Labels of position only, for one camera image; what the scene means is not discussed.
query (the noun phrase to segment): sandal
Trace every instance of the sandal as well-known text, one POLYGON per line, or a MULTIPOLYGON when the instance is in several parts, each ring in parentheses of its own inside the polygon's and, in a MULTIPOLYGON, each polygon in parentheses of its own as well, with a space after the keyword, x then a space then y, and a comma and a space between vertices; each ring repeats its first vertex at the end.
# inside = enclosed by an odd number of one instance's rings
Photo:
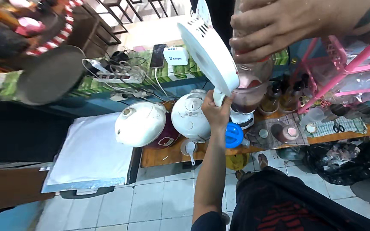
POLYGON ((268 159, 263 153, 258 155, 258 162, 260 163, 261 170, 268 166, 268 159))
POLYGON ((240 179, 246 172, 244 170, 237 170, 235 171, 235 177, 236 179, 240 179))

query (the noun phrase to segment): blender base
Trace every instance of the blender base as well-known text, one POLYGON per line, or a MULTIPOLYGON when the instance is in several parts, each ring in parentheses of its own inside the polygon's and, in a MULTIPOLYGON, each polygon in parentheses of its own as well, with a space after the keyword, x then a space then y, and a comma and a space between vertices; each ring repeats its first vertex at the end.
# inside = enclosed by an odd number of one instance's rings
POLYGON ((239 113, 231 108, 231 120, 233 123, 238 124, 242 129, 247 129, 254 124, 254 112, 251 113, 239 113))

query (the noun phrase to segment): checkered cloth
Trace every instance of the checkered cloth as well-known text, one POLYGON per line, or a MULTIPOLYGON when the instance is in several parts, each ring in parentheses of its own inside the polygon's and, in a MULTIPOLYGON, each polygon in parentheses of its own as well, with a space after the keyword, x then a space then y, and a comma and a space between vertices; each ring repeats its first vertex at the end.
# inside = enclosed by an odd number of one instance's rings
POLYGON ((286 125, 292 125, 299 131, 299 137, 287 144, 292 145, 309 145, 306 138, 305 131, 298 128, 299 118, 297 113, 291 113, 277 119, 267 119, 254 123, 254 126, 245 134, 245 138, 251 142, 251 145, 266 150, 275 149, 282 145, 282 143, 277 140, 274 135, 272 135, 272 130, 277 130, 276 128, 285 127, 286 125), (268 131, 268 137, 261 138, 259 132, 261 129, 268 131))
MULTIPOLYGON (((366 124, 362 121, 361 118, 356 118, 349 120, 343 116, 339 117, 336 119, 338 124, 342 125, 345 128, 345 132, 357 132, 357 133, 362 133, 366 134, 367 133, 367 127, 366 124)), ((322 122, 316 122, 314 123, 316 126, 316 132, 314 133, 309 133, 305 132, 305 135, 307 137, 320 137, 320 136, 325 136, 329 134, 335 134, 335 131, 333 130, 333 121, 329 121, 326 123, 322 122)))

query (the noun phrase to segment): phone charger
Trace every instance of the phone charger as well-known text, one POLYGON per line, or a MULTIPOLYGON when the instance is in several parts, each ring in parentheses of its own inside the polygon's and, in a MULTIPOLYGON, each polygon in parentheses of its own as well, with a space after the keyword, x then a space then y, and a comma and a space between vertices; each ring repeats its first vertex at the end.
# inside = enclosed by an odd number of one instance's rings
POLYGON ((165 47, 164 57, 171 66, 188 65, 189 54, 183 47, 165 47))

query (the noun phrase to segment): blue lid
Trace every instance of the blue lid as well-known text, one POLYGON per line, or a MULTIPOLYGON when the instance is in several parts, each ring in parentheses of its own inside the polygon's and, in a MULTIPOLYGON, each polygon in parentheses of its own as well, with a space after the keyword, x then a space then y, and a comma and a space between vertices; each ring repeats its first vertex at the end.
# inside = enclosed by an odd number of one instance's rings
POLYGON ((242 140, 242 128, 238 124, 229 122, 225 131, 225 147, 236 148, 242 143, 242 140))

